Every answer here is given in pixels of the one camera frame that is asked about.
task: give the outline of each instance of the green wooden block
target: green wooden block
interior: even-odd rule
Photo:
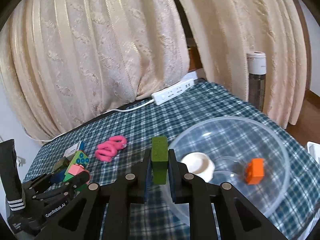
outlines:
[[[151,148],[151,165],[154,184],[166,184],[168,163],[168,142],[166,136],[153,137]]]
[[[72,177],[74,177],[74,176],[72,174],[70,174],[70,173],[65,174],[63,182],[67,181],[68,179],[71,179]]]
[[[68,179],[71,179],[72,177],[74,177],[72,174],[67,173],[67,175],[64,177],[63,182],[66,182]],[[79,188],[76,188],[75,191],[79,191],[81,192],[82,190],[84,190],[88,185],[86,183],[84,183],[83,185],[81,185]]]
[[[84,154],[83,151],[79,150],[76,152],[75,156],[72,158],[66,172],[64,173],[64,175],[68,174],[69,168],[73,165],[73,164],[81,164],[82,166],[84,166],[84,168],[87,167],[89,163],[89,158],[87,157],[87,155]]]

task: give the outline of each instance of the small box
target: small box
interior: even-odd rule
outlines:
[[[70,148],[66,149],[63,156],[66,157],[69,161],[71,161],[75,156],[76,152],[78,150],[83,150],[83,149],[84,149],[84,143],[80,141],[75,145],[71,146]]]

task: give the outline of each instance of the white container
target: white container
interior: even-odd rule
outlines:
[[[184,156],[181,162],[187,165],[190,173],[196,174],[205,182],[212,180],[215,166],[206,154],[201,152],[190,153]]]
[[[250,74],[265,75],[267,73],[266,54],[260,51],[247,53],[248,71]]]

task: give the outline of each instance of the lace curtain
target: lace curtain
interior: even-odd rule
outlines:
[[[23,0],[0,33],[8,99],[47,140],[187,73],[173,0]]]
[[[307,56],[292,0],[180,0],[207,79],[248,100],[246,52],[267,55],[263,112],[286,128],[304,98]]]

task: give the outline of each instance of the blue checkered cloth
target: blue checkered cloth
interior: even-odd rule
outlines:
[[[90,158],[87,166],[92,176],[90,181],[100,185],[112,183],[143,159],[143,150],[151,147],[152,137],[166,136],[171,143],[192,125],[220,116],[251,118],[271,128],[283,141],[290,157],[290,185],[284,200],[269,219],[288,239],[296,238],[318,208],[320,166],[276,123],[214,83],[199,83],[160,106],[151,104],[132,112],[114,113],[57,138],[40,149],[24,181],[51,172],[64,151],[81,140]],[[111,163],[99,161],[94,157],[97,145],[114,135],[125,136],[127,147],[119,151]],[[189,235],[189,227],[170,211],[159,186],[150,187],[145,205],[132,204],[130,239],[184,240],[189,239]]]

